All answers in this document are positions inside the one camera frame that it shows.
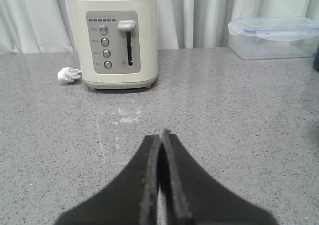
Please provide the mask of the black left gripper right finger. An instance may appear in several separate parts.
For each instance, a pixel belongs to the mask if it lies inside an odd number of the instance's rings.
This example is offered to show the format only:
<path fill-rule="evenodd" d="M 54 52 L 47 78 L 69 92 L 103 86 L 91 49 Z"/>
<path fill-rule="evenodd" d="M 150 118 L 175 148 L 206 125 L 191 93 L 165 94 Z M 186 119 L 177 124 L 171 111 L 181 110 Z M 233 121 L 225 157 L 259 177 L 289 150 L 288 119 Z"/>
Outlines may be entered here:
<path fill-rule="evenodd" d="M 160 187 L 169 225 L 276 225 L 267 210 L 212 178 L 165 129 L 161 139 Z"/>

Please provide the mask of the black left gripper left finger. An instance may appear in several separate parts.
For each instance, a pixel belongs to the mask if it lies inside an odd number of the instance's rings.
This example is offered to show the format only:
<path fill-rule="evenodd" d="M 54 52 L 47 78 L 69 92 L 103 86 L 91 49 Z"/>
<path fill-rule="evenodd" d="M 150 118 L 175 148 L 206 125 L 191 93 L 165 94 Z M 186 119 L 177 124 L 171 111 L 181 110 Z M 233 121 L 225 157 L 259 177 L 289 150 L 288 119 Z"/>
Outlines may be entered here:
<path fill-rule="evenodd" d="M 57 225 L 155 225 L 160 136 L 148 135 L 124 169 L 101 191 L 63 213 Z"/>

